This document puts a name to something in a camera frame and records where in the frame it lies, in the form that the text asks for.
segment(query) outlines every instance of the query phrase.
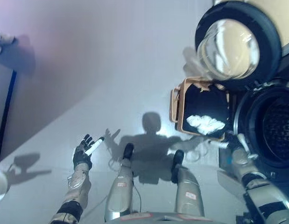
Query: white floor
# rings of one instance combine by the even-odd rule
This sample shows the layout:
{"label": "white floor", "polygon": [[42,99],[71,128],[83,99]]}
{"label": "white floor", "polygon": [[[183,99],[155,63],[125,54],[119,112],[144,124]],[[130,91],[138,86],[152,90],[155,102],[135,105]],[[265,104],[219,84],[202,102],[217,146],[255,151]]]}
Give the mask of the white floor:
{"label": "white floor", "polygon": [[[98,138],[109,129],[114,141],[93,153],[82,224],[103,223],[125,142],[159,158],[190,138],[169,121],[169,91],[184,79],[182,50],[194,45],[197,23],[210,6],[211,0],[0,0],[0,31],[18,37],[0,63],[19,71],[0,168],[17,166],[8,172],[0,223],[50,220],[67,191],[72,149],[86,133]],[[161,118],[157,134],[145,133],[144,114],[150,131]],[[205,215],[233,224],[245,206],[218,184],[217,157],[209,149],[185,166],[201,185]],[[142,211],[173,211],[176,186],[161,171],[166,164],[138,165]]]}

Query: label sticker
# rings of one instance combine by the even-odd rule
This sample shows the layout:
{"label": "label sticker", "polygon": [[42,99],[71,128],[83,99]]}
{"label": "label sticker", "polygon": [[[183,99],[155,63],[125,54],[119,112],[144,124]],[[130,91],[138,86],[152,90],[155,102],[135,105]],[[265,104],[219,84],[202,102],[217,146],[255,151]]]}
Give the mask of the label sticker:
{"label": "label sticker", "polygon": [[133,219],[142,219],[142,218],[150,218],[153,215],[150,213],[133,213],[131,215],[120,217],[122,221],[133,220]]}
{"label": "label sticker", "polygon": [[190,192],[186,192],[186,197],[192,199],[192,200],[196,200],[196,195]]}
{"label": "label sticker", "polygon": [[126,187],[127,183],[126,182],[121,182],[117,184],[118,187]]}

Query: white marker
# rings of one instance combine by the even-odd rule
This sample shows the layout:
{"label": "white marker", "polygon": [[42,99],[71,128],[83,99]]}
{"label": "white marker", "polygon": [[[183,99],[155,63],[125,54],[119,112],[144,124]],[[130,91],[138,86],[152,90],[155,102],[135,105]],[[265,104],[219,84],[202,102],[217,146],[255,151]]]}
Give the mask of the white marker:
{"label": "white marker", "polygon": [[85,153],[88,155],[88,156],[90,156],[93,152],[94,152],[94,150],[96,150],[99,146],[100,146],[100,144],[102,144],[102,142],[104,141],[104,137],[100,137],[91,147],[90,147],[90,149],[88,149],[87,151],[85,151]]}

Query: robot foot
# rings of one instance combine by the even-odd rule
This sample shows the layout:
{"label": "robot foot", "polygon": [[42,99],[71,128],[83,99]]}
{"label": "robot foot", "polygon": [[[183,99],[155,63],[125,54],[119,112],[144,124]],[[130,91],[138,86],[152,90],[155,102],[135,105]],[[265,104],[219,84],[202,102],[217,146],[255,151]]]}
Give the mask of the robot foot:
{"label": "robot foot", "polygon": [[133,150],[134,150],[134,145],[132,143],[127,143],[125,147],[123,159],[130,160],[133,154]]}
{"label": "robot foot", "polygon": [[182,165],[183,156],[184,156],[184,152],[180,149],[178,149],[176,151],[176,153],[174,154],[173,163],[172,163],[172,167],[171,167],[171,181],[173,183],[178,182],[177,174],[178,174],[178,170],[179,170],[180,166]]}

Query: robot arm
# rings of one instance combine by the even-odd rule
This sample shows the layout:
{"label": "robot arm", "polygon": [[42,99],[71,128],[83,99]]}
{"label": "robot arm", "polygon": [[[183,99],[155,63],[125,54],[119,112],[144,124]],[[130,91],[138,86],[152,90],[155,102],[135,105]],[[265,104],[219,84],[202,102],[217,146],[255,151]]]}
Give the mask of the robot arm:
{"label": "robot arm", "polygon": [[87,206],[88,192],[91,187],[88,172],[92,168],[91,154],[103,142],[96,142],[88,134],[75,148],[73,155],[74,173],[68,177],[69,190],[65,200],[49,224],[77,224]]}
{"label": "robot arm", "polygon": [[246,190],[244,199],[252,219],[258,224],[289,224],[289,199],[267,180],[247,152],[233,152],[233,169]]}

